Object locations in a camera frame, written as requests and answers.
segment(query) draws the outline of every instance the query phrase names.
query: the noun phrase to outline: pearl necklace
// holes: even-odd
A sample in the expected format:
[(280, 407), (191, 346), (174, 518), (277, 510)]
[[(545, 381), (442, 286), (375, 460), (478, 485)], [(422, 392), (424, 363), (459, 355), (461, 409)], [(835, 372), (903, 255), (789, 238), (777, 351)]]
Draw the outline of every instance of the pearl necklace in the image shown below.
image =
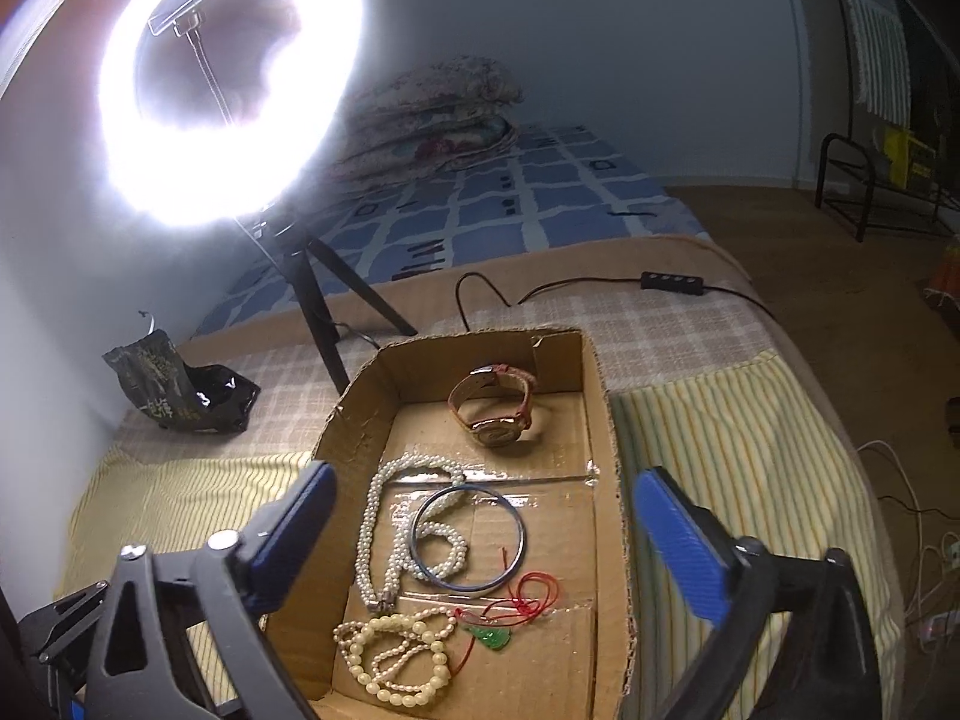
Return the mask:
[[(363, 523), (360, 526), (360, 536), (357, 539), (357, 558), (354, 563), (357, 587), (360, 597), (367, 609), (372, 613), (387, 613), (397, 603), (397, 594), (400, 593), (400, 574), (409, 571), (416, 579), (427, 581), (426, 575), (414, 563), (410, 556), (410, 544), (407, 539), (410, 533), (411, 512), (406, 512), (397, 519), (394, 531), (394, 547), (387, 559), (387, 572), (383, 578), (383, 589), (377, 593), (373, 587), (370, 572), (370, 551), (373, 544), (373, 526), (376, 525), (376, 514), (380, 510), (380, 498), (383, 487), (388, 480), (402, 470), (408, 469), (441, 469), (450, 475), (450, 483), (462, 485), (467, 480), (463, 467), (453, 460), (441, 457), (404, 457), (383, 464), (373, 475), (370, 491), (367, 493), (367, 507), (363, 512)], [(460, 571), (467, 563), (467, 540), (451, 526), (443, 522), (432, 520), (441, 512), (449, 509), (463, 497), (462, 493), (454, 493), (440, 498), (421, 517), (421, 523), (416, 528), (416, 537), (441, 536), (450, 542), (450, 554), (442, 563), (430, 570), (440, 579), (446, 579)]]
[[(431, 631), (425, 619), (438, 614), (446, 614), (446, 626), (437, 632)], [(340, 654), (347, 661), (350, 675), (382, 702), (395, 707), (416, 707), (429, 703), (438, 690), (450, 682), (450, 669), (446, 665), (443, 640), (453, 633), (457, 618), (443, 607), (428, 608), (416, 614), (390, 614), (375, 617), (370, 622), (346, 622), (333, 629), (333, 640), (340, 648)], [(373, 658), (371, 671), (363, 668), (363, 649), (376, 638), (378, 632), (390, 632), (403, 638), (400, 646), (386, 650)], [(433, 676), (423, 685), (398, 685), (392, 680), (416, 653), (432, 653)], [(386, 670), (380, 666), (387, 658), (400, 656)]]

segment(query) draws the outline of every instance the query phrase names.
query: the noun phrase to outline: blue bangle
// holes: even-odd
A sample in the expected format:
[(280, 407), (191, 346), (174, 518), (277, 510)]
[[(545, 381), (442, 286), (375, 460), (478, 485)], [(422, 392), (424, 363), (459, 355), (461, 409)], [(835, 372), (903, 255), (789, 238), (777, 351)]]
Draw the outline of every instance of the blue bangle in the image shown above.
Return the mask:
[[(449, 581), (440, 579), (440, 577), (438, 577), (426, 566), (426, 563), (424, 563), (424, 560), (416, 550), (416, 528), (419, 527), (419, 522), (421, 522), (426, 509), (428, 509), (434, 501), (443, 498), (445, 495), (459, 493), (462, 490), (473, 490), (476, 493), (486, 493), (487, 495), (490, 495), (504, 509), (507, 509), (507, 511), (510, 512), (511, 516), (514, 518), (515, 522), (517, 522), (517, 555), (515, 555), (514, 560), (510, 563), (510, 565), (507, 566), (507, 569), (502, 574), (496, 577), (496, 579), (485, 581), (483, 584), (450, 584)], [(477, 593), (499, 587), (501, 584), (505, 583), (505, 581), (510, 579), (512, 575), (517, 573), (517, 568), (520, 568), (523, 556), (527, 551), (527, 529), (523, 524), (523, 519), (520, 517), (520, 512), (517, 512), (517, 507), (515, 507), (500, 493), (495, 493), (493, 490), (482, 487), (481, 485), (453, 485), (452, 487), (437, 490), (435, 493), (433, 493), (433, 495), (426, 499), (424, 504), (419, 508), (416, 514), (414, 514), (414, 518), (410, 522), (410, 533), (408, 533), (407, 541), (410, 545), (410, 557), (413, 558), (416, 567), (424, 572), (424, 576), (426, 576), (427, 581), (429, 581), (430, 584), (435, 584), (436, 586), (442, 587), (444, 590), (449, 590), (450, 592)]]

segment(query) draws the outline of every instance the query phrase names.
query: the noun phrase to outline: white cable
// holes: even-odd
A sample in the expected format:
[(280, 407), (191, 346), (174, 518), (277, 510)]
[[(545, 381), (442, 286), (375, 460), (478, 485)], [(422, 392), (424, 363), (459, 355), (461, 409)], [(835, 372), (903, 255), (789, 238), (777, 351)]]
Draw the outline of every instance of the white cable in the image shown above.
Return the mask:
[[(885, 442), (884, 440), (875, 439), (875, 440), (872, 440), (871, 442), (866, 442), (865, 445), (858, 446), (856, 448), (856, 451), (862, 452), (864, 449), (870, 449), (870, 448), (873, 448), (874, 451), (877, 451), (875, 447), (879, 447), (879, 446), (882, 446), (884, 449), (886, 449), (886, 452), (881, 454), (886, 455), (888, 459), (894, 461), (896, 470), (899, 471), (899, 475), (901, 476), (902, 479), (904, 479), (904, 485), (906, 485), (906, 488), (910, 493), (910, 500), (913, 502), (913, 508), (916, 511), (916, 514), (914, 514), (914, 517), (916, 518), (916, 522), (917, 522), (917, 555), (918, 555), (917, 584), (914, 587), (912, 599), (909, 605), (907, 606), (907, 608), (904, 610), (904, 616), (908, 616), (913, 610), (915, 605), (917, 616), (920, 617), (920, 615), (922, 615), (922, 608), (923, 608), (923, 594), (922, 594), (922, 591), (920, 590), (920, 584), (923, 582), (923, 555), (925, 555), (926, 553), (925, 545), (923, 544), (923, 517), (920, 515), (920, 508), (921, 508), (920, 501), (917, 499), (917, 493), (914, 490), (913, 485), (910, 483), (910, 477), (906, 475), (906, 471), (904, 470), (904, 466), (901, 464), (899, 455), (896, 454), (896, 450), (894, 450), (894, 448), (891, 447), (889, 443)], [(934, 552), (936, 552), (936, 547), (930, 547), (930, 548), (933, 549)]]
[(941, 587), (943, 587), (943, 586), (944, 586), (944, 582), (947, 581), (946, 577), (944, 576), (944, 575), (946, 574), (946, 572), (944, 572), (944, 565), (946, 564), (946, 562), (944, 561), (944, 556), (943, 556), (943, 554), (942, 554), (941, 552), (937, 551), (937, 548), (936, 548), (935, 546), (931, 545), (931, 544), (925, 544), (925, 545), (923, 546), (923, 552), (933, 552), (933, 554), (936, 555), (936, 556), (938, 557), (938, 559), (940, 560), (940, 581), (938, 581), (938, 583), (935, 584), (933, 587), (930, 587), (930, 589), (928, 589), (928, 591), (926, 591), (926, 592), (923, 594), (923, 596), (920, 597), (920, 603), (921, 603), (921, 604), (925, 604), (925, 603), (926, 603), (926, 600), (928, 600), (928, 598), (930, 598), (930, 597), (931, 597), (933, 594), (935, 594)]
[(940, 552), (943, 555), (944, 563), (947, 563), (950, 565), (950, 567), (952, 567), (952, 564), (949, 560), (949, 555), (947, 555), (947, 536), (953, 536), (953, 544), (957, 543), (957, 541), (960, 541), (960, 536), (957, 536), (957, 534), (953, 531), (947, 531), (947, 533), (944, 533), (942, 536), (940, 536)]

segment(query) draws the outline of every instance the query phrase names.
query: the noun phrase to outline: jade pendant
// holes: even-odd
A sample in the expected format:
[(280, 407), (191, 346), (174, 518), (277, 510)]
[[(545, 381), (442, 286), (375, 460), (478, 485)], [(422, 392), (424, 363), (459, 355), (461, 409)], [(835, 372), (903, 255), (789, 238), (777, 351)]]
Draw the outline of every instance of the jade pendant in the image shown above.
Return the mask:
[(491, 650), (502, 650), (510, 641), (509, 628), (480, 628), (474, 625), (464, 625), (474, 638)]

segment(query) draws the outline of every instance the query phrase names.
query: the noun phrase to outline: watch face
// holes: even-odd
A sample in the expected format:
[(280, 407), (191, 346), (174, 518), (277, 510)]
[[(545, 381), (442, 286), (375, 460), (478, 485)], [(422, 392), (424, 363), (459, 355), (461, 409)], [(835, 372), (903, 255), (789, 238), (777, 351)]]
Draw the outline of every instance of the watch face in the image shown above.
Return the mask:
[(504, 446), (520, 438), (523, 426), (513, 418), (487, 419), (473, 425), (472, 431), (483, 446)]

